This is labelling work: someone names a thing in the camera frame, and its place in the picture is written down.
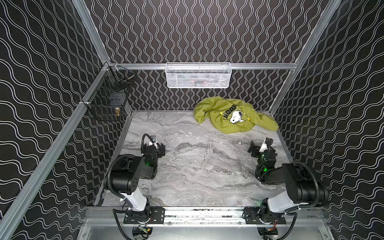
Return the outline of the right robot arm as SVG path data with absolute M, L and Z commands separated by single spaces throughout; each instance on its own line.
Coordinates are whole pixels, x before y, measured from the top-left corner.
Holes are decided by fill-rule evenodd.
M 248 153 L 257 159 L 255 177 L 261 184 L 286 186 L 282 193 L 262 201 L 258 212 L 261 221 L 269 223 L 284 214 L 316 207 L 328 200 L 329 191 L 308 165 L 293 162 L 275 167 L 277 153 L 273 139 L 266 138 L 260 146 L 251 142 Z

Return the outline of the green zip-up jacket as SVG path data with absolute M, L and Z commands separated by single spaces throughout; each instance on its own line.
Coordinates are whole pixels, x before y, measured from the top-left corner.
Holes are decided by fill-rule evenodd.
M 212 126 L 224 134 L 248 132 L 255 126 L 268 131 L 279 128 L 272 117 L 239 99 L 205 98 L 195 106 L 194 117 L 198 124 L 209 119 Z

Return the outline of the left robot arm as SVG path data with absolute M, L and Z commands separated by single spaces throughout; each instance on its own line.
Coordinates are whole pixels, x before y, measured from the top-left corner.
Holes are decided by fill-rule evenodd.
M 119 155 L 111 164 L 104 179 L 104 189 L 128 205 L 127 210 L 114 210 L 119 214 L 132 214 L 139 222 L 150 219 L 149 200 L 139 189 L 140 179 L 153 180 L 158 172 L 158 161 L 166 154 L 166 147 L 156 136 L 143 134 L 141 155 Z

